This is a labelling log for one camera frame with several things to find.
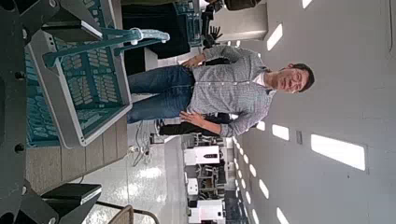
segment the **blue jeans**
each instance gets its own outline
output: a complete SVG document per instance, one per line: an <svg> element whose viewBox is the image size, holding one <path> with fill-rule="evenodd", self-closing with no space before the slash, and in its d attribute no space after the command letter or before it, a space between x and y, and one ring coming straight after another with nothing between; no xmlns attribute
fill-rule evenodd
<svg viewBox="0 0 396 224"><path fill-rule="evenodd" d="M131 93L158 93L134 103L128 123L147 119L171 119L190 104L194 78L188 68L168 66L128 76Z"/></svg>

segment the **floor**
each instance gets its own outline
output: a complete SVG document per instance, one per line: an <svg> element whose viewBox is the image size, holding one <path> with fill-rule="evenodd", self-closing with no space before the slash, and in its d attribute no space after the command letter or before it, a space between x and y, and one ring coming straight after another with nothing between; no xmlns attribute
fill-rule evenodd
<svg viewBox="0 0 396 224"><path fill-rule="evenodd" d="M181 137L152 147L151 153L151 161L143 159L136 166L137 153L130 153L123 160L85 176L83 183L102 185L100 201L131 204L136 209L148 210L161 223L186 223L187 198ZM115 210L95 206L86 223L107 223L116 213ZM150 218L139 215L135 216L134 221L153 223Z"/></svg>

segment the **white ceiling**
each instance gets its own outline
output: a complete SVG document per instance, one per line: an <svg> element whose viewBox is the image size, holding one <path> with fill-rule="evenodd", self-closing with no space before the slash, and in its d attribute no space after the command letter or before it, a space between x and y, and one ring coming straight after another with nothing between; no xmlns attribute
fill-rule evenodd
<svg viewBox="0 0 396 224"><path fill-rule="evenodd" d="M390 2L395 26L396 1ZM313 0L303 9L300 0L268 0L269 35L282 22L282 39L270 52L265 41L241 44L260 50L273 70L303 62L317 78L307 93L278 93L264 120L267 130L252 129L240 138L258 174L251 176L238 154L244 177L250 176L247 210L255 208L261 224L278 223L277 207L290 224L395 223L396 34L389 53L388 3ZM272 136L273 123L290 127L289 142ZM303 132L302 146L296 130ZM367 171L313 152L311 133L367 146Z"/></svg>

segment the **gray checkered shirt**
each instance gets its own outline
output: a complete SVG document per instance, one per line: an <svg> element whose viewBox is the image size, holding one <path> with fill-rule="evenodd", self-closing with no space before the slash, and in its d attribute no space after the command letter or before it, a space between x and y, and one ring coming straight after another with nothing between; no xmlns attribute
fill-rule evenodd
<svg viewBox="0 0 396 224"><path fill-rule="evenodd" d="M223 112L238 115L229 124L220 124L222 137L244 133L265 118L276 91L253 82L264 73L258 53L229 46L205 49L207 61L223 57L231 64L200 66L192 70L195 86L189 112L201 114Z"/></svg>

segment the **short hair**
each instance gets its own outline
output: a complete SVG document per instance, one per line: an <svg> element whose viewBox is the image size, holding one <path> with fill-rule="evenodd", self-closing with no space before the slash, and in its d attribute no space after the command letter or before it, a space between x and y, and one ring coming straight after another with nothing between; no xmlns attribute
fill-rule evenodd
<svg viewBox="0 0 396 224"><path fill-rule="evenodd" d="M303 71L305 70L305 71L308 72L308 80L306 81L305 86L303 86L303 88L299 92L303 92L303 91L306 91L309 88L311 88L311 86L315 82L314 72L312 71L312 69L310 67L308 67L308 65L306 65L304 63L294 64L292 68L297 68L297 69L301 69Z"/></svg>

